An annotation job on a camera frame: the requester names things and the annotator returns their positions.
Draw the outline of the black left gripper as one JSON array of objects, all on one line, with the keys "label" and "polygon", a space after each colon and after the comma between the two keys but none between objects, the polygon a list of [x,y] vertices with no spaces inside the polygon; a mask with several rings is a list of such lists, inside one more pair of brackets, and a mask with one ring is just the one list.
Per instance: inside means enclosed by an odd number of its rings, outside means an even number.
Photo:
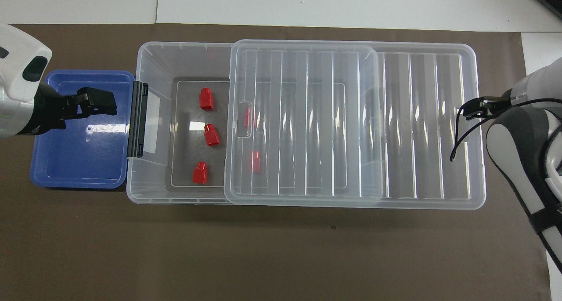
[{"label": "black left gripper", "polygon": [[82,87],[75,95],[61,95],[49,84],[40,83],[31,117],[18,135],[37,136],[52,129],[66,129],[67,120],[85,119],[93,114],[115,116],[117,113],[112,91]]}]

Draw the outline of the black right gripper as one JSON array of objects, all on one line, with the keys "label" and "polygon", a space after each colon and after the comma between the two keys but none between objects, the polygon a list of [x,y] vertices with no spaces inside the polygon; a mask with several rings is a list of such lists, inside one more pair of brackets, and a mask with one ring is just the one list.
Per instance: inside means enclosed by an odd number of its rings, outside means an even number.
[{"label": "black right gripper", "polygon": [[509,96],[484,96],[481,99],[470,99],[460,106],[456,119],[464,117],[466,120],[483,118],[500,113],[512,106]]}]

